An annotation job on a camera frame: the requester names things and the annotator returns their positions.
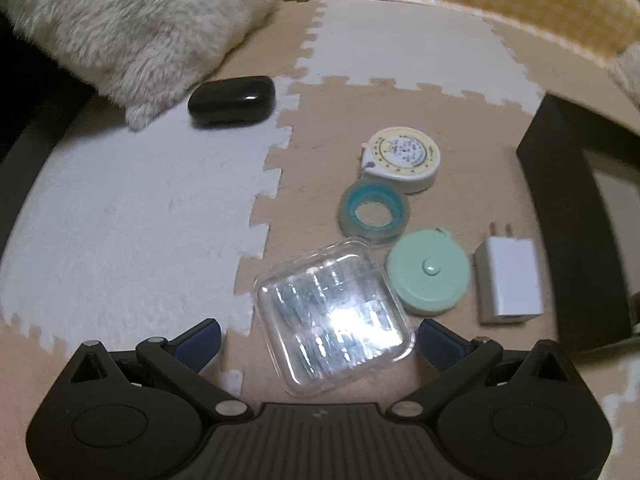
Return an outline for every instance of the tape measure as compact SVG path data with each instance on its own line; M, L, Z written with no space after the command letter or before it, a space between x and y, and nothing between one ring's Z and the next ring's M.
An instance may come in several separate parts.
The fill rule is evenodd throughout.
M362 176L393 180L405 193L431 186L440 167L440 150L431 137L406 126L376 133L363 145Z

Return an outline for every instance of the white power adapter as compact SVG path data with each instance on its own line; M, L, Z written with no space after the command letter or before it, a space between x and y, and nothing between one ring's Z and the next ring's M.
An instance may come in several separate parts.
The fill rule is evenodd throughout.
M497 236L495 224L474 253L480 322L516 323L542 314L542 290L532 240Z

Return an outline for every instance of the white fur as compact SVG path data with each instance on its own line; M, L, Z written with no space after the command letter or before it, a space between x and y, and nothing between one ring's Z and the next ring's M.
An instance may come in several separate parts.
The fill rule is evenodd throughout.
M640 107L640 43L634 43L615 60L611 76Z
M0 0L17 34L147 126L278 0Z

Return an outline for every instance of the transparent plastic box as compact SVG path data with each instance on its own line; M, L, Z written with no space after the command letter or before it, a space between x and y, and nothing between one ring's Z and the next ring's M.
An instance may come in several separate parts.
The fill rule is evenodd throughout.
M294 396L354 380L414 346L384 267L358 238L258 276L254 300L273 363Z

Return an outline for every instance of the tape roll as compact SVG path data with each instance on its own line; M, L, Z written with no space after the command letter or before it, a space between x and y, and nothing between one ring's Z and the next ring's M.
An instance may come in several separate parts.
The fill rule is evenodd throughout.
M381 226L363 222L358 218L357 210L365 203L382 204L388 210L391 220ZM338 223L348 237L356 236L373 244L385 244L404 232L410 211L406 196L393 184L359 180L342 195Z

